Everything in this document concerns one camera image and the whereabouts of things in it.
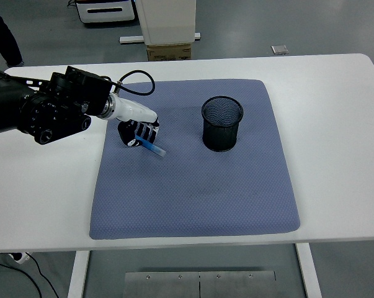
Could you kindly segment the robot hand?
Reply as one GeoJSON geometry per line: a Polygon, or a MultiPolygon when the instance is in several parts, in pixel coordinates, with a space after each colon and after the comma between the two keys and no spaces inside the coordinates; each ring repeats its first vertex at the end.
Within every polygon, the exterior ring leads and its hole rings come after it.
{"type": "Polygon", "coordinates": [[[128,147],[138,147],[140,140],[154,143],[159,130],[158,115],[155,111],[135,101],[115,96],[115,107],[111,108],[110,120],[118,120],[118,133],[128,147]]]}

